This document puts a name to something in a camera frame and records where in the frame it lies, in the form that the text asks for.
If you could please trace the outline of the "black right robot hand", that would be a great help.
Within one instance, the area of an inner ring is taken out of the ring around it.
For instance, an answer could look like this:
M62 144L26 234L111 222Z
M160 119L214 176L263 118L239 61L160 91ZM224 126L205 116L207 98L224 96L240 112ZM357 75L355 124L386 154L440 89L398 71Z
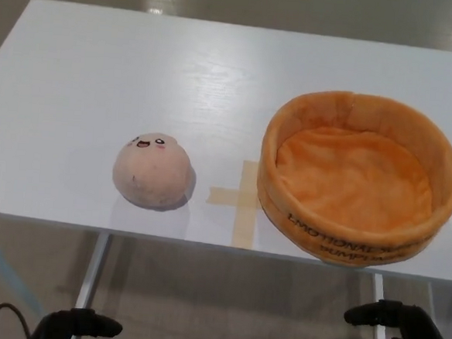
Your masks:
M443 339L424 309L400 301L379 300L356 306L344 313L344 319L352 326L382 325L399 329L401 336L392 339Z

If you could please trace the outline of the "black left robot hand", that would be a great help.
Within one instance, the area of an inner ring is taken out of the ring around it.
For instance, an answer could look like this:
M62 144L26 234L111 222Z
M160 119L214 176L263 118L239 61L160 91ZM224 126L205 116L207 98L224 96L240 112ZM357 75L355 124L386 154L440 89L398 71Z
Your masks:
M92 309L59 310L45 316L29 339L72 339L72 337L115 337L122 325Z

